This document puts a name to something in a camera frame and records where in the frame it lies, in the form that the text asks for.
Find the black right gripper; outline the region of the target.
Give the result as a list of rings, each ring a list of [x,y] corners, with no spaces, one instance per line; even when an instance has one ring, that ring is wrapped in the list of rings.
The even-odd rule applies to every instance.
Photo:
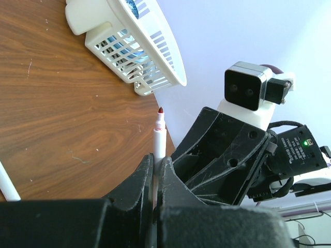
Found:
[[[268,132],[204,107],[171,158],[180,180],[208,204],[330,190],[330,148],[319,146],[306,125],[279,133],[275,154],[261,167],[269,144]]]

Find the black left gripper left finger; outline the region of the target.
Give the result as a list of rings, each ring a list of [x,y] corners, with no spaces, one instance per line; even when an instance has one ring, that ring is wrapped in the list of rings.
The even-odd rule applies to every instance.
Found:
[[[101,198],[1,203],[1,247],[149,247],[153,156]]]

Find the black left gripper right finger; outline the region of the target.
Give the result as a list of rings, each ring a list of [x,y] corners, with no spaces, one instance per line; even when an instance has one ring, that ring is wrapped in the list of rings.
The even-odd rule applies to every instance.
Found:
[[[175,173],[172,159],[160,167],[158,247],[293,247],[288,228],[274,210],[207,205]]]

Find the white red marker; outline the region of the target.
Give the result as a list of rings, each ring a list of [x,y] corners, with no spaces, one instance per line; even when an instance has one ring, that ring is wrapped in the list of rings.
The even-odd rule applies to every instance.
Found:
[[[157,206],[157,191],[158,191],[158,178],[161,168],[161,163],[166,156],[167,147],[167,130],[166,122],[164,119],[164,110],[162,107],[157,112],[157,119],[153,130],[153,209]]]

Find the white blue acrylic marker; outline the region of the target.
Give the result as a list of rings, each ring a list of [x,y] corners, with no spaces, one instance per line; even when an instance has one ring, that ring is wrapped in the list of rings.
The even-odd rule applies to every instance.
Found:
[[[1,168],[1,192],[6,199],[6,201],[13,202],[13,201],[20,201],[21,197],[18,194],[15,186],[13,185],[9,175],[7,174],[4,166],[0,165]]]

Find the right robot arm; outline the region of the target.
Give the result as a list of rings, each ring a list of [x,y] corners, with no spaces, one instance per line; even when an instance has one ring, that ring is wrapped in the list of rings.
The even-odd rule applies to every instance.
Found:
[[[330,150],[306,125],[266,130],[204,107],[171,156],[177,176],[206,204],[239,205],[330,189]]]

